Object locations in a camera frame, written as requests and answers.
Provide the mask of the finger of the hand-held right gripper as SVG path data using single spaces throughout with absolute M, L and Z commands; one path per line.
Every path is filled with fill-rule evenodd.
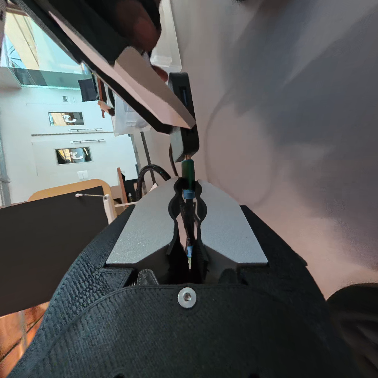
M 196 125 L 148 58 L 161 35 L 159 12 L 33 12 L 32 19 L 156 131 Z

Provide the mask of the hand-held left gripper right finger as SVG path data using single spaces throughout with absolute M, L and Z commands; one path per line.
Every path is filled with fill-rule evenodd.
M 226 269 L 267 266 L 267 257 L 236 200 L 201 179 L 196 182 L 195 197 L 204 281 L 218 281 Z

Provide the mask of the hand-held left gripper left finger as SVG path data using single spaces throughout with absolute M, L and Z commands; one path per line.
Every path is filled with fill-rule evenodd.
M 107 267 L 150 269 L 158 281 L 171 279 L 175 258 L 183 253 L 177 182 L 178 177 L 169 179 L 136 203 L 106 260 Z

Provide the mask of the black adapter hub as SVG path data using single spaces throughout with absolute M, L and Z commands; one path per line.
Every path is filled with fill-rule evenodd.
M 168 87 L 183 103 L 191 116 L 195 118 L 194 105 L 187 73 L 170 73 Z M 174 127 L 170 133 L 170 145 L 172 158 L 175 163 L 180 163 L 188 156 L 194 156 L 200 148 L 200 140 L 196 123 L 191 129 Z

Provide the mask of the clear plastic storage box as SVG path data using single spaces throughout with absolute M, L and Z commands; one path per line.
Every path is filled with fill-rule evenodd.
M 101 11 L 100 15 L 104 16 L 108 24 L 119 34 L 115 27 L 115 7 L 118 2 L 110 1 L 107 10 Z M 154 111 L 158 111 L 159 106 L 163 106 L 161 109 L 163 114 L 166 110 L 171 111 L 169 104 L 161 102 L 157 96 L 163 96 L 163 100 L 170 101 L 172 94 L 162 87 L 160 82 L 155 79 L 151 69 L 148 69 L 146 65 L 151 64 L 153 69 L 159 68 L 159 71 L 163 70 L 166 73 L 172 73 L 174 69 L 180 70 L 182 67 L 172 11 L 169 1 L 139 2 L 147 11 L 155 27 L 161 29 L 161 35 L 152 52 L 147 53 L 135 48 L 128 38 L 119 34 L 129 41 L 128 47 L 130 49 L 125 56 L 127 60 L 125 65 L 118 68 L 131 69 L 134 74 L 133 78 L 144 83 L 146 89 L 152 91 L 152 93 L 145 91 L 145 88 L 139 86 L 133 80 L 131 80 L 133 87 L 130 87 L 128 83 L 122 81 L 121 77 L 114 78 L 111 82 L 107 79 L 106 82 L 124 103 L 129 104 L 134 109 L 143 121 L 157 132 L 168 135 L 174 128 L 170 123 L 176 121 L 172 121 L 170 118 L 166 121 L 160 121 Z

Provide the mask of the grey desk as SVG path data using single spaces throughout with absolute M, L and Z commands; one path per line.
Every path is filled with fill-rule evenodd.
M 323 295 L 377 283 L 377 1 L 170 1 L 196 176 L 247 205 Z

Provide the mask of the person's right hand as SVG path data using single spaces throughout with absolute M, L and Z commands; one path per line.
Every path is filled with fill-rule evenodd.
M 119 34 L 144 52 L 152 52 L 161 35 L 139 1 L 122 0 L 116 4 L 115 27 Z

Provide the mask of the black panel wooden edge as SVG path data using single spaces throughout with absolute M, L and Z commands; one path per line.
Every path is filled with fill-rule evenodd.
M 1 208 L 1 316 L 49 301 L 82 250 L 108 226 L 101 197 L 75 193 L 111 196 L 111 189 L 92 179 Z

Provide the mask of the dark cloth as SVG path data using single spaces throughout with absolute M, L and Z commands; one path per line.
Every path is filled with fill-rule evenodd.
M 351 348 L 364 377 L 378 377 L 378 284 L 361 283 L 327 300 L 333 324 Z

